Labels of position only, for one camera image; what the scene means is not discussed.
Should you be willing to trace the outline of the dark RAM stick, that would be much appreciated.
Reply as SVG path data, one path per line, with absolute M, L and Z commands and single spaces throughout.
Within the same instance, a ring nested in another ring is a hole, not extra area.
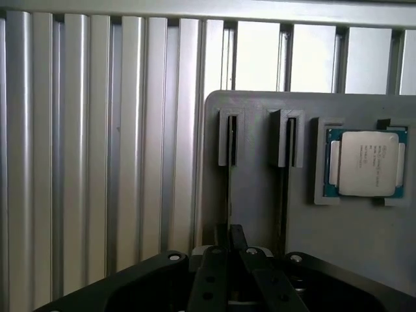
M 290 178 L 291 168 L 293 166 L 293 153 L 296 147 L 296 120 L 289 118 L 287 120 L 286 131 L 286 147 L 285 147 L 285 166 L 281 169 L 281 206 L 279 213 L 279 231 L 277 251 L 279 255 L 286 253 L 287 239 L 287 210 L 289 207 Z

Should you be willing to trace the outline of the grey printed parts rack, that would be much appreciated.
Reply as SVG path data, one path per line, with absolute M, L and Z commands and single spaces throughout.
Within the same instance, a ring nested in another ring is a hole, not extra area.
M 205 104 L 203 242 L 239 224 L 276 255 L 287 120 L 296 147 L 286 254 L 303 252 L 416 297 L 416 96 L 216 91 Z M 402 198 L 323 196 L 326 130 L 404 128 Z

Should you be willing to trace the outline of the silver CPU with green board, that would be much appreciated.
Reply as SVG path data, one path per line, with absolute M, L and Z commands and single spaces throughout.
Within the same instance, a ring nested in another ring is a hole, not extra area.
M 402 198 L 408 131 L 326 130 L 323 196 Z

